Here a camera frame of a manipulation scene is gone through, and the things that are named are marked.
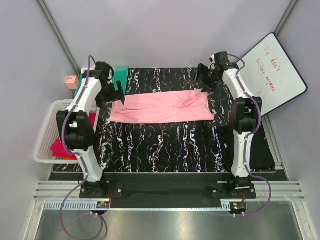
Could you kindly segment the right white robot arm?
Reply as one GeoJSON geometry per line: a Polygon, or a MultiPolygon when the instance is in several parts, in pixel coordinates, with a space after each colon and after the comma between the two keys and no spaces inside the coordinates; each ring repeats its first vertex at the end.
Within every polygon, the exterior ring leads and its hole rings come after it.
{"type": "Polygon", "coordinates": [[[210,65],[200,63],[192,80],[203,85],[201,92],[213,93],[219,82],[228,87],[233,104],[229,114],[229,126],[234,136],[233,163],[226,188],[232,198],[242,198],[251,188],[251,145],[254,134],[261,126],[263,100],[255,97],[243,81],[240,71],[246,66],[239,57],[221,51],[209,59],[210,65]]]}

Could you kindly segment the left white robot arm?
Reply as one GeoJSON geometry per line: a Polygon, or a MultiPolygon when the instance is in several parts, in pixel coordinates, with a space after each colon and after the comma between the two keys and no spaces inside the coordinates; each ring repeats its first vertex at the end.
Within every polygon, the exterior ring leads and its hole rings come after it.
{"type": "Polygon", "coordinates": [[[74,100],[66,110],[56,114],[59,137],[64,150],[75,156],[83,172],[82,191],[103,198],[108,184],[94,151],[96,132],[89,115],[92,108],[104,103],[125,102],[120,81],[114,81],[115,71],[106,62],[98,61],[93,70],[83,73],[82,83],[74,100]]]}

